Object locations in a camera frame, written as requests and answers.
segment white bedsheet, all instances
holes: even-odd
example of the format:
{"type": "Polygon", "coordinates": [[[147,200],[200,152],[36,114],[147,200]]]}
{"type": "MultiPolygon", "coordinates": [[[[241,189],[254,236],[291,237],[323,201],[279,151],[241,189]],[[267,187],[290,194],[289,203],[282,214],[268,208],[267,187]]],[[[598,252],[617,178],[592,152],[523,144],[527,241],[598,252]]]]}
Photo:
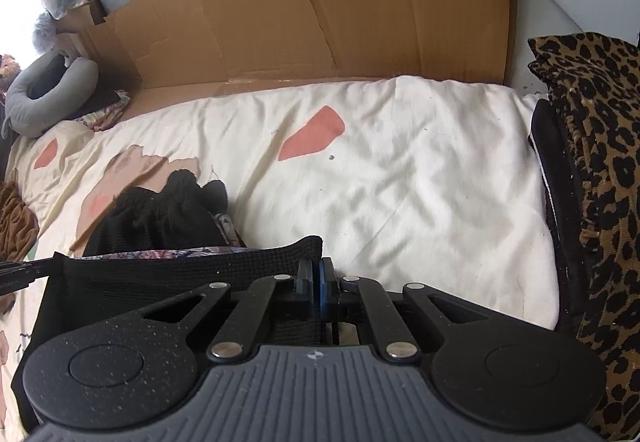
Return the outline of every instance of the white bedsheet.
{"type": "MultiPolygon", "coordinates": [[[[536,101],[502,86],[410,76],[209,98],[102,133],[60,123],[38,141],[20,139],[8,173],[17,168],[38,216],[36,258],[68,252],[84,199],[110,160],[138,145],[145,156],[196,159],[200,184],[220,178],[250,247],[317,234],[343,274],[395,291],[420,281],[552,328],[558,283],[527,142],[536,101]],[[54,157],[34,169],[54,139],[54,157]],[[323,141],[321,151],[290,157],[323,141]]],[[[2,319],[10,346],[31,331],[43,287],[22,291],[2,319]]],[[[14,361],[2,368],[14,369],[14,361]]],[[[5,396],[8,385],[4,378],[5,396]]]]}

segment gray neck pillow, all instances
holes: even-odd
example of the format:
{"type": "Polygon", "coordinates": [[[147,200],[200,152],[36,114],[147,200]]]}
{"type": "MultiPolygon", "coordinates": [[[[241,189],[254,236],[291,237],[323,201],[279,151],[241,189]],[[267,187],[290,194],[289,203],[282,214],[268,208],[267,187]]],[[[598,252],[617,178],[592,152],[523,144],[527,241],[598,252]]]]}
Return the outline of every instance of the gray neck pillow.
{"type": "Polygon", "coordinates": [[[98,65],[92,60],[78,57],[57,86],[40,98],[31,100],[28,97],[30,89],[57,58],[57,52],[44,54],[29,68],[22,70],[12,82],[4,103],[3,138],[9,135],[9,128],[29,138],[42,136],[47,129],[77,111],[95,91],[98,65]]]}

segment brown fabric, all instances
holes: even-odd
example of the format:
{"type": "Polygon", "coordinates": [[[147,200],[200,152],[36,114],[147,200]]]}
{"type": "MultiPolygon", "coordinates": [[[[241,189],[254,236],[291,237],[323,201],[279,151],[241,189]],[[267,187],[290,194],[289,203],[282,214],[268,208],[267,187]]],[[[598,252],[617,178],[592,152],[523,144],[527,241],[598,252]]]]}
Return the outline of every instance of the brown fabric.
{"type": "Polygon", "coordinates": [[[0,56],[0,93],[4,94],[20,73],[20,64],[9,54],[0,56]]]}
{"type": "Polygon", "coordinates": [[[568,130],[583,189],[580,241],[593,262],[577,338],[607,369],[590,425],[610,440],[640,427],[640,51],[593,33],[529,41],[568,130]]]}
{"type": "Polygon", "coordinates": [[[0,255],[22,261],[38,237],[38,220],[13,183],[0,182],[0,255]]]}
{"type": "Polygon", "coordinates": [[[15,294],[5,294],[4,296],[0,296],[0,314],[6,314],[11,308],[13,308],[15,303],[15,294]]]}

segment leopard print blanket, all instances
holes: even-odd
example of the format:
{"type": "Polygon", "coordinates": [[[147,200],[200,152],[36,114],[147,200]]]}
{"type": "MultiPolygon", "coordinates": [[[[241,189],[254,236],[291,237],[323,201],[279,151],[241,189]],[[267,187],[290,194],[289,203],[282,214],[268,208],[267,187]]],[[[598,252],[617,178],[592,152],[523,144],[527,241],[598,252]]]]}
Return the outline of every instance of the leopard print blanket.
{"type": "Polygon", "coordinates": [[[550,90],[582,183],[580,241],[593,260],[577,338],[606,365],[590,421],[604,438],[640,428],[640,52],[586,33],[532,39],[530,70],[550,90]]]}

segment black knit fabric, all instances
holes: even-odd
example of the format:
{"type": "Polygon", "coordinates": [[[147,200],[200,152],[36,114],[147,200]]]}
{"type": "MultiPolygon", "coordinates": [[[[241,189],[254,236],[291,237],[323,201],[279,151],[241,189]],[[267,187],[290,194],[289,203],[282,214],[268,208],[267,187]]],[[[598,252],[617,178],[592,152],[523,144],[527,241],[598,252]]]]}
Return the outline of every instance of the black knit fabric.
{"type": "Polygon", "coordinates": [[[78,110],[74,111],[71,115],[67,115],[65,120],[75,120],[89,113],[94,113],[111,104],[115,104],[119,100],[120,96],[115,89],[111,88],[111,83],[100,76],[98,78],[98,85],[95,87],[95,91],[91,97],[89,97],[78,110]]]}
{"type": "Polygon", "coordinates": [[[200,187],[188,170],[169,175],[160,193],[130,187],[92,232],[84,256],[140,250],[224,247],[214,215],[226,213],[225,184],[200,187]]]}
{"type": "MultiPolygon", "coordinates": [[[[22,387],[24,364],[38,346],[62,333],[178,295],[212,281],[245,290],[255,279],[296,275],[301,258],[319,261],[322,239],[308,236],[288,247],[182,259],[67,259],[63,273],[50,276],[27,347],[12,380],[20,418],[27,431],[38,426],[22,387]]],[[[268,342],[324,345],[320,321],[272,325],[268,342]]]]}

